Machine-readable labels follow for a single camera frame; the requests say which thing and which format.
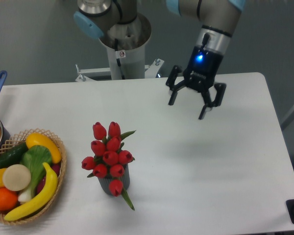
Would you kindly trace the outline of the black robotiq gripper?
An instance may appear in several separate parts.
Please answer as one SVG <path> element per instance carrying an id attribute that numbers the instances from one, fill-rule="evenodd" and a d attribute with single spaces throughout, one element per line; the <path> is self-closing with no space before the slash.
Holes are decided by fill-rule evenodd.
<path id="1" fill-rule="evenodd" d="M 204 101 L 204 106 L 200 112 L 199 118 L 203 120 L 205 114 L 214 107 L 221 106 L 223 96 L 226 90 L 225 83 L 215 83 L 215 76 L 223 60 L 223 55 L 195 46 L 186 69 L 183 71 L 184 80 L 175 84 L 182 68 L 174 65 L 166 81 L 170 89 L 171 97 L 169 105 L 172 106 L 176 100 L 178 91 L 187 88 L 193 89 L 199 93 Z M 216 96 L 211 100 L 209 88 L 214 85 Z"/>

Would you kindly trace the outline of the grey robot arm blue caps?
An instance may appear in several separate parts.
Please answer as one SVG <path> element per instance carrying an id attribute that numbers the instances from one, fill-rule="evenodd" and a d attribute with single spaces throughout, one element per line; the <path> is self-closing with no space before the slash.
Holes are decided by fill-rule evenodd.
<path id="1" fill-rule="evenodd" d="M 202 95 L 199 115 L 221 105 L 226 85 L 215 82 L 243 11 L 243 0 L 168 0 L 167 8 L 202 22 L 185 69 L 174 66 L 166 81 L 173 105 L 179 90 L 192 89 Z M 80 0 L 73 19 L 80 30 L 106 47 L 114 80 L 145 78 L 145 47 L 151 37 L 149 20 L 137 10 L 135 0 Z"/>

